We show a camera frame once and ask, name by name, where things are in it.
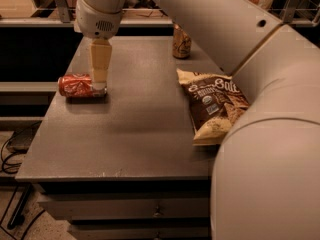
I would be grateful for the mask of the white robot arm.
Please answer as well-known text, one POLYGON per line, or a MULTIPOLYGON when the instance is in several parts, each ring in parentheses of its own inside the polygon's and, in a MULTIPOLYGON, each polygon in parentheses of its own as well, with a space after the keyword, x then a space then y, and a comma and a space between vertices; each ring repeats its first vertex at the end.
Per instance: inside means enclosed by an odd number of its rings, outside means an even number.
POLYGON ((320 52, 248 0, 154 0, 251 106, 214 162, 214 240, 320 240, 320 52))

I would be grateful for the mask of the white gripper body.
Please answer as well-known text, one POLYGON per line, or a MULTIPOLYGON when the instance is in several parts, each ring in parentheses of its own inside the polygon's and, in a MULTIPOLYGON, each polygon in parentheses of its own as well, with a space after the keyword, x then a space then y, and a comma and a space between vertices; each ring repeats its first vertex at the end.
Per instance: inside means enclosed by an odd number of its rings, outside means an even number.
POLYGON ((74 30, 88 38, 110 39, 116 35, 121 17, 121 11, 101 12, 85 0, 77 0, 74 30))

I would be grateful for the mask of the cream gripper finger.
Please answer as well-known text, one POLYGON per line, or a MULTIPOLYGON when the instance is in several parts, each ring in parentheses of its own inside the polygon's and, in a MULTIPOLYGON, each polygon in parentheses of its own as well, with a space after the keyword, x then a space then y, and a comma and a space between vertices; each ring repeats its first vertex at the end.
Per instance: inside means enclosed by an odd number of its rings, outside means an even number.
POLYGON ((89 47, 90 74, 96 90, 107 86, 112 46, 107 39, 93 39, 89 47))

